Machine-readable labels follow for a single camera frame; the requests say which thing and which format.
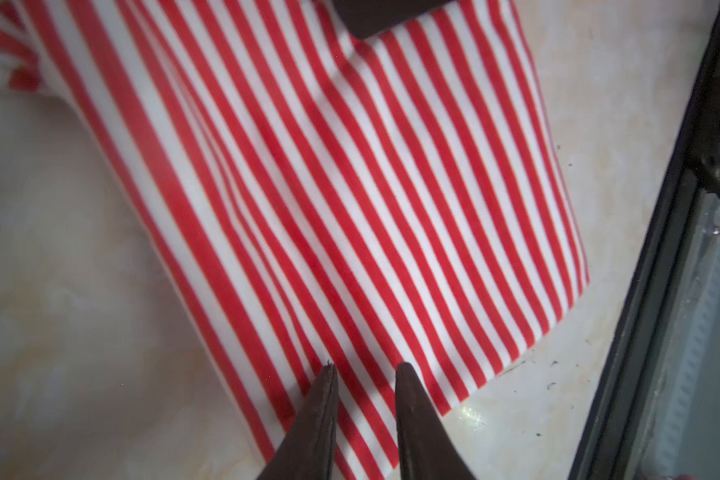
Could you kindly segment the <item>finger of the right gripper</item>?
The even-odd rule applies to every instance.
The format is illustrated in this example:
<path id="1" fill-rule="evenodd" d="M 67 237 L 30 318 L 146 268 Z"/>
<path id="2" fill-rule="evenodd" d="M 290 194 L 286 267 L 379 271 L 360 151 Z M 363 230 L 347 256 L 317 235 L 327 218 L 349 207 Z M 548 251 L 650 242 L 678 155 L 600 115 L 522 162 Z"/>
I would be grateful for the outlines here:
<path id="1" fill-rule="evenodd" d="M 452 0 L 333 0 L 331 6 L 354 39 L 366 40 L 451 3 Z"/>

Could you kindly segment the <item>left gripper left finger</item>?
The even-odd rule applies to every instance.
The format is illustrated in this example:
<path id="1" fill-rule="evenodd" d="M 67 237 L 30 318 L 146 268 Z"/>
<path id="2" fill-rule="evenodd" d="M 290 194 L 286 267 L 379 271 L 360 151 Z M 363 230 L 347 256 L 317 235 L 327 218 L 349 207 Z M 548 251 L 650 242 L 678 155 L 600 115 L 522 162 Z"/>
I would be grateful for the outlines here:
<path id="1" fill-rule="evenodd" d="M 337 369 L 327 364 L 320 370 L 284 440 L 258 479 L 330 479 L 338 406 Z"/>

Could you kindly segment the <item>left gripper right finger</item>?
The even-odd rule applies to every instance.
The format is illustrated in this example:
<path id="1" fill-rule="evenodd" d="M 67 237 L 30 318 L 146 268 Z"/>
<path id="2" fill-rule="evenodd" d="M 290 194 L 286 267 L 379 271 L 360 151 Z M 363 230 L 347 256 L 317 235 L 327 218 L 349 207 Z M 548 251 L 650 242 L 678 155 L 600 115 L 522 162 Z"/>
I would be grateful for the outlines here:
<path id="1" fill-rule="evenodd" d="M 475 479 L 408 362 L 396 368 L 395 402 L 402 479 Z"/>

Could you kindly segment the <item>red white striped tank top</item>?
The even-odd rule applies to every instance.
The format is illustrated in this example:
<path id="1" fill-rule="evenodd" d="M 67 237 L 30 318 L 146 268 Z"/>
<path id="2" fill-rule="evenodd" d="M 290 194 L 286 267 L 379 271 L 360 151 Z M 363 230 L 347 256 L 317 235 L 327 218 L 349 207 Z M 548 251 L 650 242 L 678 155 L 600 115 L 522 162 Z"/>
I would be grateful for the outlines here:
<path id="1" fill-rule="evenodd" d="M 92 134 L 265 459 L 331 363 L 337 473 L 388 476 L 400 363 L 447 413 L 589 281 L 511 1 L 0 1 L 0 87 Z"/>

